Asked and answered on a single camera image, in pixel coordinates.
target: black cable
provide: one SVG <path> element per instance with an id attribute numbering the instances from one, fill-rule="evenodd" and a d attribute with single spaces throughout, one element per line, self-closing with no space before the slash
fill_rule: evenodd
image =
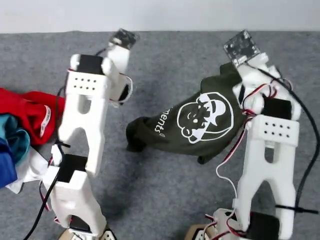
<path id="1" fill-rule="evenodd" d="M 82 238 L 82 237 L 80 237 L 78 234 L 73 233 L 73 235 L 75 235 L 78 239 L 83 240 L 83 238 Z"/>
<path id="2" fill-rule="evenodd" d="M 60 118 L 59 118 L 59 97 L 61 95 L 61 92 L 63 91 L 64 92 L 64 97 L 66 97 L 66 85 L 67 85 L 67 80 L 68 80 L 68 74 L 66 75 L 65 77 L 65 80 L 64 80 L 64 85 L 62 87 L 59 88 L 57 94 L 56 94 L 56 98 L 55 98 L 55 123 L 54 123 L 54 131 L 55 131 L 55 134 L 56 134 L 56 141 L 55 141 L 55 144 L 57 144 L 58 146 L 58 149 L 60 150 L 61 152 L 61 155 L 62 155 L 62 161 L 61 161 L 61 165 L 63 165 L 64 163 L 64 152 L 62 150 L 62 147 L 61 146 L 64 146 L 64 147 L 70 147 L 69 145 L 67 144 L 64 144 L 63 142 L 61 142 L 59 140 L 59 134 L 58 134 L 58 127 L 60 125 Z M 42 202 L 42 205 L 40 207 L 40 210 L 38 212 L 38 215 L 36 216 L 35 218 L 35 221 L 33 223 L 33 226 L 31 228 L 31 230 L 28 232 L 28 234 L 24 237 L 23 240 L 27 240 L 29 239 L 29 237 L 32 235 L 32 233 L 34 232 L 34 230 L 36 229 L 38 223 L 39 223 L 39 220 L 41 218 L 41 215 L 42 213 L 44 212 L 45 210 L 45 207 L 46 207 L 46 203 L 49 199 L 49 196 L 52 192 L 52 189 L 54 188 L 54 186 L 56 185 L 57 181 L 58 181 L 58 176 L 59 176 L 59 173 L 60 173 L 60 170 L 62 169 L 62 167 L 59 168 L 56 176 L 54 177 L 44 199 L 43 199 L 43 202 Z"/>
<path id="3" fill-rule="evenodd" d="M 318 156 L 319 156 L 319 151 L 320 151 L 320 135 L 319 135 L 319 131 L 318 131 L 318 128 L 317 128 L 317 125 L 316 125 L 316 122 L 315 122 L 315 119 L 313 118 L 313 116 L 311 115 L 311 113 L 309 112 L 308 108 L 306 107 L 306 105 L 302 102 L 302 100 L 295 94 L 294 91 L 292 91 L 290 88 L 288 88 L 286 86 L 285 83 L 283 83 L 281 81 L 282 78 L 277 78 L 277 77 L 274 77 L 272 76 L 269 72 L 263 70 L 263 69 L 260 69 L 260 68 L 257 68 L 257 67 L 254 67 L 254 66 L 251 66 L 249 63 L 246 63 L 247 66 L 253 68 L 253 69 L 256 69 L 258 71 L 260 71 L 262 74 L 272 78 L 272 80 L 276 81 L 277 83 L 279 83 L 281 86 L 283 86 L 290 94 L 291 96 L 293 96 L 293 98 L 300 104 L 301 108 L 304 110 L 305 114 L 307 115 L 311 125 L 312 125 L 312 128 L 313 128 L 313 131 L 314 131 L 314 134 L 315 134 L 315 139 L 316 139 L 316 145 L 315 145 L 315 151 L 314 151 L 314 154 L 313 154 L 313 157 L 309 163 L 309 165 L 307 166 L 306 170 L 304 171 L 304 174 L 300 180 L 300 183 L 299 183 L 299 186 L 298 186 L 298 189 L 296 191 L 296 197 L 295 197 L 295 208 L 297 209 L 296 212 L 302 212 L 302 211 L 299 211 L 299 210 L 303 210 L 303 208 L 300 208 L 299 207 L 299 203 L 300 203 L 300 199 L 301 199 L 301 196 L 302 196 L 302 192 L 303 192 L 303 189 L 304 189 L 304 186 L 305 186 L 305 183 L 306 183 L 306 180 L 310 174 L 310 171 L 311 169 L 313 168 Z M 318 211 L 314 211 L 314 210 L 305 210 L 304 212 L 308 212 L 308 213 L 315 213 L 315 214 L 318 214 L 319 212 Z"/>
<path id="4" fill-rule="evenodd" d="M 102 48 L 101 50 L 97 51 L 94 55 L 95 56 L 100 56 L 102 53 L 104 53 L 107 50 L 107 48 Z"/>

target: white wall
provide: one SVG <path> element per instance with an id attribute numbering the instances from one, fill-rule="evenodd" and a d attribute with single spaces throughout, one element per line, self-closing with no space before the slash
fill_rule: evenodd
<path id="1" fill-rule="evenodd" d="M 1 0 L 0 33 L 320 30 L 320 0 Z"/>

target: cable tie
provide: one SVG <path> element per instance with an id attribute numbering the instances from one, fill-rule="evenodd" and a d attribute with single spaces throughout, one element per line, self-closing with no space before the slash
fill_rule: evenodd
<path id="1" fill-rule="evenodd" d="M 294 206 L 284 206 L 284 205 L 275 205 L 276 208 L 278 209 L 287 209 L 287 210 L 292 210 L 295 213 L 308 213 L 308 214 L 319 214 L 318 210 L 312 210 L 312 209 L 305 209 L 303 207 L 294 207 Z"/>

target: olive green cloth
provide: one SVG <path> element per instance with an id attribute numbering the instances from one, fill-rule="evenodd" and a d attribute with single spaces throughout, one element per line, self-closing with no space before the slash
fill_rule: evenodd
<path id="1" fill-rule="evenodd" d="M 153 117 L 128 124 L 127 150 L 140 152 L 151 146 L 166 152 L 198 156 L 204 164 L 219 154 L 243 125 L 233 86 L 241 77 L 231 63 L 220 66 L 220 75 L 204 78 L 200 91 Z"/>

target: cartoon face print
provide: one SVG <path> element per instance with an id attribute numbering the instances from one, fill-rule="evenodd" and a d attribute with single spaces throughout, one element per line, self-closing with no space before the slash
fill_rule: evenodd
<path id="1" fill-rule="evenodd" d="M 181 134 L 192 144 L 223 137 L 233 123 L 231 104 L 218 92 L 201 94 L 195 102 L 184 104 L 177 114 Z"/>

